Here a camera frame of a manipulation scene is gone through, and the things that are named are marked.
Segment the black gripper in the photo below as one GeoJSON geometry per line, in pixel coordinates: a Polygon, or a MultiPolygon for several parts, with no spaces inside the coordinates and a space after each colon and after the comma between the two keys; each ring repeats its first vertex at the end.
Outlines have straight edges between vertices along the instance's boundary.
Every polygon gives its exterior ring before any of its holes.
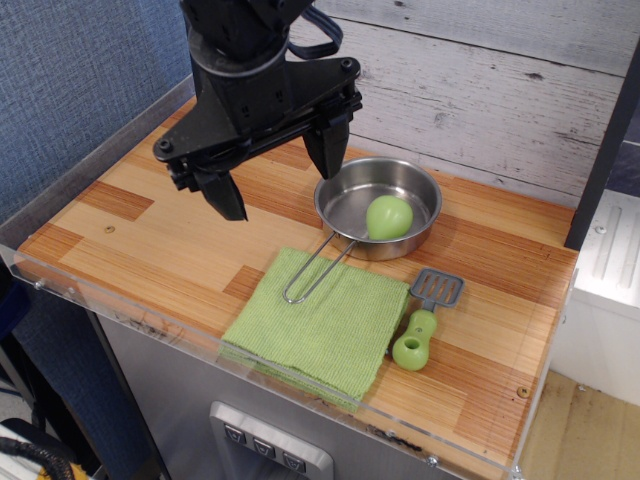
{"type": "Polygon", "coordinates": [[[200,77],[196,104],[153,147],[177,189],[200,190],[225,220],[247,221],[229,171],[297,137],[325,180],[339,173],[362,101],[356,59],[289,61],[286,44],[274,43],[238,61],[200,34],[188,45],[200,77]]]}

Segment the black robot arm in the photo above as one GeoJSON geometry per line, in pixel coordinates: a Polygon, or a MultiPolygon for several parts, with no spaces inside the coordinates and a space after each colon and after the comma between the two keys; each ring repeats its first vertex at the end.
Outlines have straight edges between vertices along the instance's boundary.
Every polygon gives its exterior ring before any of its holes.
{"type": "Polygon", "coordinates": [[[225,219],[247,213],[232,169],[302,138],[321,176],[341,169],[362,106],[359,62],[339,58],[340,27],[310,1],[183,1],[196,104],[153,152],[177,189],[225,219]]]}

